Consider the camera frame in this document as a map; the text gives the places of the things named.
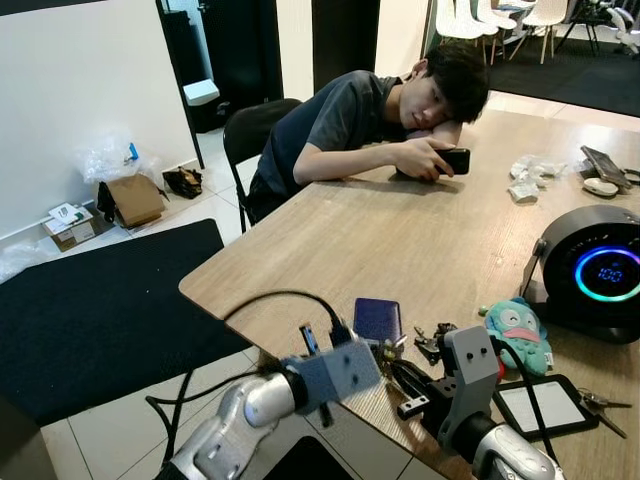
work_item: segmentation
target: blue led ring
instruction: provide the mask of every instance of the blue led ring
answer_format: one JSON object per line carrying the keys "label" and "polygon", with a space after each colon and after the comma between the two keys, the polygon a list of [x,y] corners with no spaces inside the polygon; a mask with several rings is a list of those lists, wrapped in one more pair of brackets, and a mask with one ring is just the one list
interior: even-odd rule
{"label": "blue led ring", "polygon": [[633,253],[631,253],[629,250],[624,250],[621,248],[608,248],[608,247],[601,247],[601,248],[596,248],[595,250],[591,250],[590,252],[587,252],[582,257],[580,257],[580,260],[578,260],[578,266],[576,267],[576,271],[575,271],[576,283],[578,284],[578,288],[580,288],[582,293],[600,302],[623,302],[640,293],[640,282],[630,292],[625,293],[624,295],[617,295],[615,297],[607,297],[606,295],[600,295],[599,293],[594,292],[584,284],[584,281],[582,280],[582,269],[584,268],[584,266],[592,258],[597,257],[598,255],[604,255],[607,253],[618,253],[620,255],[625,255],[631,258],[632,260],[635,260],[635,262],[638,265],[640,265],[640,258],[638,258],[637,255],[634,255]]}

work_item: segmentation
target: gray t-shirt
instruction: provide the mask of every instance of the gray t-shirt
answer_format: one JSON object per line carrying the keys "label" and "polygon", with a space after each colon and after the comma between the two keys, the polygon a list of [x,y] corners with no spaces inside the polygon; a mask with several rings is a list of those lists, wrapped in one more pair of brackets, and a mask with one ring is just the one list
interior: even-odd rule
{"label": "gray t-shirt", "polygon": [[289,198],[302,189],[293,179],[293,166],[307,142],[327,152],[400,139],[402,127],[383,120],[389,92],[399,83],[362,70],[332,80],[273,127],[258,174],[275,194]]}

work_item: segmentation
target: wire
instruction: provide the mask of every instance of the wire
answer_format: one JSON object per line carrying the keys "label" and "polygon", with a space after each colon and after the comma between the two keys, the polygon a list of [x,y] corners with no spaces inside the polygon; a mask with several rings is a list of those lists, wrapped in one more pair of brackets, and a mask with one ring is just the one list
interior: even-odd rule
{"label": "wire", "polygon": [[152,398],[153,400],[155,400],[156,403],[161,404],[161,405],[178,405],[178,403],[188,403],[188,402],[193,402],[194,400],[197,400],[199,398],[204,397],[205,395],[208,395],[210,393],[215,392],[216,390],[218,390],[219,388],[224,387],[225,385],[235,381],[235,380],[239,380],[240,378],[244,378],[244,377],[250,377],[251,375],[256,375],[260,373],[260,370],[251,370],[249,372],[244,372],[244,373],[240,373],[238,375],[233,375],[232,377],[229,377],[225,380],[223,380],[222,382],[218,383],[217,385],[214,385],[213,387],[207,388],[206,390],[203,390],[202,392],[196,394],[196,395],[192,395],[191,397],[186,397],[184,399],[182,399],[181,401],[176,399],[176,400],[168,400],[166,398],[156,398],[156,397],[147,397],[147,398]]}
{"label": "wire", "polygon": [[[239,305],[236,305],[233,309],[231,309],[230,312],[228,312],[224,318],[223,321],[226,324],[229,319],[234,316],[235,314],[237,314],[239,311],[241,311],[242,309],[246,308],[247,306],[258,302],[259,300],[265,299],[265,298],[269,298],[269,297],[275,297],[275,296],[281,296],[281,295],[291,295],[291,296],[299,296],[299,297],[305,297],[305,298],[309,298],[311,300],[316,301],[317,303],[319,303],[322,308],[324,308],[327,313],[329,314],[329,317],[331,318],[331,325],[333,327],[332,333],[335,335],[335,338],[337,338],[338,340],[341,340],[343,338],[346,338],[345,335],[347,335],[347,333],[345,333],[345,331],[347,330],[346,327],[342,324],[342,322],[340,321],[340,317],[338,316],[338,314],[335,312],[335,310],[331,307],[331,305],[329,305],[329,303],[324,300],[323,298],[318,297],[317,295],[314,295],[312,293],[309,292],[305,292],[302,290],[272,290],[270,292],[265,292],[262,293],[260,295],[256,295],[254,297],[251,297],[245,301],[243,301],[242,303],[240,303]],[[173,457],[173,453],[174,453],[174,448],[175,448],[175,440],[176,440],[176,435],[178,433],[178,426],[180,425],[180,414],[182,412],[182,405],[188,402],[192,402],[194,400],[197,400],[198,398],[202,398],[205,395],[208,395],[216,390],[218,390],[219,388],[224,387],[225,385],[235,381],[235,380],[239,380],[240,378],[244,378],[244,377],[249,377],[251,375],[256,375],[258,373],[262,373],[263,370],[258,369],[258,370],[252,370],[250,372],[244,372],[238,375],[233,375],[229,378],[227,378],[226,380],[218,383],[217,385],[214,385],[213,387],[210,387],[206,390],[203,390],[200,393],[197,393],[196,395],[192,395],[190,397],[186,397],[186,392],[187,392],[187,388],[189,386],[189,381],[191,380],[191,376],[193,374],[193,370],[190,370],[187,372],[187,374],[185,375],[183,381],[182,381],[182,385],[180,386],[180,391],[178,392],[178,397],[175,400],[168,400],[165,398],[157,398],[157,397],[152,397],[152,396],[147,396],[145,397],[145,401],[151,406],[151,408],[153,408],[153,410],[160,416],[160,419],[162,420],[162,423],[164,424],[164,428],[167,432],[167,447],[165,449],[164,452],[164,459],[162,461],[162,464],[164,465],[165,463],[167,463],[168,461],[171,460],[171,458]],[[173,410],[173,418],[171,420],[171,422],[169,422],[169,419],[166,415],[166,413],[162,410],[162,408],[160,407],[160,405],[175,405],[175,408]]]}
{"label": "wire", "polygon": [[342,322],[340,321],[340,317],[338,316],[336,311],[331,307],[331,305],[329,305],[329,303],[326,300],[324,300],[323,298],[321,298],[321,297],[319,297],[317,295],[314,295],[313,293],[305,292],[303,290],[272,290],[270,292],[261,293],[260,295],[256,295],[255,297],[251,297],[251,298],[245,300],[244,302],[240,303],[239,305],[236,305],[234,308],[231,309],[230,312],[228,312],[224,316],[223,320],[226,323],[226,322],[229,321],[229,319],[232,316],[234,316],[236,313],[238,313],[243,308],[248,307],[252,303],[255,303],[255,302],[257,302],[259,300],[262,300],[264,298],[276,297],[276,296],[280,296],[280,295],[291,295],[291,296],[305,297],[305,298],[310,298],[311,300],[315,300],[329,314],[329,317],[331,318],[331,326],[333,328],[343,328]]}
{"label": "wire", "polygon": [[189,370],[182,380],[180,385],[180,391],[178,392],[178,398],[176,399],[176,406],[173,409],[173,418],[171,419],[171,429],[167,434],[167,448],[164,451],[163,464],[166,464],[173,457],[176,435],[178,434],[178,426],[180,425],[180,413],[182,413],[182,404],[184,403],[184,396],[187,394],[187,387],[189,381],[193,375],[193,370]]}
{"label": "wire", "polygon": [[538,429],[540,430],[540,435],[542,437],[542,443],[544,443],[544,448],[547,451],[547,455],[551,457],[558,466],[560,462],[558,462],[558,457],[556,457],[556,452],[553,451],[553,446],[551,445],[551,439],[549,438],[549,432],[547,431],[547,427],[544,424],[544,419],[542,418],[542,412],[540,411],[540,405],[538,404],[538,399],[536,398],[536,394],[533,390],[533,384],[531,383],[531,379],[529,378],[529,374],[518,357],[515,349],[509,345],[507,342],[502,342],[502,348],[509,352],[514,362],[516,362],[516,366],[520,371],[520,375],[522,375],[522,381],[524,382],[524,386],[527,390],[527,394],[529,395],[529,400],[531,401],[531,408],[533,409],[533,415],[536,417],[536,421],[538,422]]}

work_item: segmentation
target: wooden table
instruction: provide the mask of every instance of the wooden table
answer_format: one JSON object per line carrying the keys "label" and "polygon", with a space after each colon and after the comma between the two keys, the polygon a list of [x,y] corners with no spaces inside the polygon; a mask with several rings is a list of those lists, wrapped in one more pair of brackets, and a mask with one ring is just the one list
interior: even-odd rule
{"label": "wooden table", "polygon": [[[473,151],[469,175],[425,184],[400,181],[387,167],[311,185],[187,276],[180,290],[222,317],[257,292],[303,289],[328,300],[349,323],[357,297],[393,299],[400,302],[403,328],[411,339],[414,326],[430,333],[438,322],[482,324],[478,307],[516,295],[535,241],[555,218],[599,202],[640,208],[637,193],[605,201],[581,189],[575,165],[583,144],[608,152],[622,167],[640,164],[638,134],[487,111],[461,139],[461,146]],[[516,205],[506,191],[509,169],[525,154],[549,155],[570,165],[537,203]],[[536,278],[541,281],[539,271]],[[329,320],[306,299],[258,303],[230,325],[266,352],[284,357],[306,353],[297,329],[304,322],[311,323],[320,347],[329,348]],[[578,387],[634,404],[610,415],[628,433],[627,440],[606,427],[553,439],[567,478],[634,479],[638,343],[607,345],[547,326],[555,372]],[[404,358],[436,378],[442,375],[440,366],[430,368],[412,346]],[[469,466],[459,457],[447,458],[417,420],[403,422],[396,416],[402,398],[381,384],[344,406],[443,475],[471,478]],[[494,418],[500,418],[495,408]]]}

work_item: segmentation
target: black floor mat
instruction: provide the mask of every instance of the black floor mat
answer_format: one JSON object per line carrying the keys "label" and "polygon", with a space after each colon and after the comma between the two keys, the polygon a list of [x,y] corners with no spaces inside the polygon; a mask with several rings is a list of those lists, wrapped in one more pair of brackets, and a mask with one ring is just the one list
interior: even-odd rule
{"label": "black floor mat", "polygon": [[351,475],[313,437],[302,437],[264,480],[287,478],[352,480]]}
{"label": "black floor mat", "polygon": [[616,48],[600,42],[594,57],[588,41],[569,39],[555,58],[547,50],[540,65],[542,39],[533,38],[512,61],[496,58],[490,85],[493,90],[640,117],[640,60],[614,53]]}
{"label": "black floor mat", "polygon": [[178,291],[222,248],[204,220],[0,285],[0,395],[42,426],[248,348]]}

